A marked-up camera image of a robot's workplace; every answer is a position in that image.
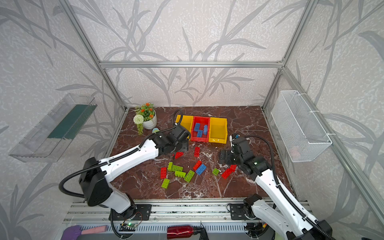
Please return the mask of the blue brick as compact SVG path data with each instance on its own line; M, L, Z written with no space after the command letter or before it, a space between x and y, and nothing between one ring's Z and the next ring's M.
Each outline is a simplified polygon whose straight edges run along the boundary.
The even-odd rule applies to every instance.
M200 130L200 123L196 123L194 127L194 131L198 132Z
M202 130L198 130L197 131L197 138L201 138L203 136L203 131Z
M205 170L206 170L206 166L204 164L201 164L197 170L196 170L196 173L200 176Z
M207 135L207 133L208 133L208 126L207 126L207 125L204 125L203 134L204 134L204 135Z

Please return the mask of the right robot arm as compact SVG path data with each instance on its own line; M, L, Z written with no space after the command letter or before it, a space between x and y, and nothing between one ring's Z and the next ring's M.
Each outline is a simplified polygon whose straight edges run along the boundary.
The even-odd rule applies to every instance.
M248 142L249 136L230 136L230 150L222 150L220 160L236 165L260 186L276 205L272 208L263 198L254 194L244 200L245 214L250 219L260 219L285 240L331 240L332 227L327 221L319 221L280 181L276 173L274 151L267 140L271 161L255 156Z

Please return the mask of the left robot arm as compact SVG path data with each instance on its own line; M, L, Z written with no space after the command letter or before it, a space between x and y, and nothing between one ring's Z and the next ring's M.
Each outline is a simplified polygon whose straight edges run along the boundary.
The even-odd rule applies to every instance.
M115 189L111 182L124 172L139 164L162 155L186 152L189 149L191 133L182 125L153 133L139 145L115 156L97 160L90 158L83 169L61 180L59 189L62 193L83 198L88 206L103 205L117 213L123 219L129 219L137 213L134 201L127 194ZM79 176L82 193L74 193L65 189L70 179Z

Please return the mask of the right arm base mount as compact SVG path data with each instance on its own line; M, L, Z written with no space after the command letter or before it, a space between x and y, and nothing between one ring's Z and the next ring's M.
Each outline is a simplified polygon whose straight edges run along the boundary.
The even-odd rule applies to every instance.
M245 215L244 204L227 204L227 210L230 212L231 220L246 221L248 218Z

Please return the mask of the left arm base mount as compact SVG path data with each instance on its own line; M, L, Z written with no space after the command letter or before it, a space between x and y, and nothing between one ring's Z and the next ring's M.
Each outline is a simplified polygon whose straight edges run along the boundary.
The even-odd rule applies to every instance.
M126 211L119 214L115 210L112 210L109 216L109 220L113 221L148 221L151 215L152 205L150 204L138 204L134 207L129 207Z

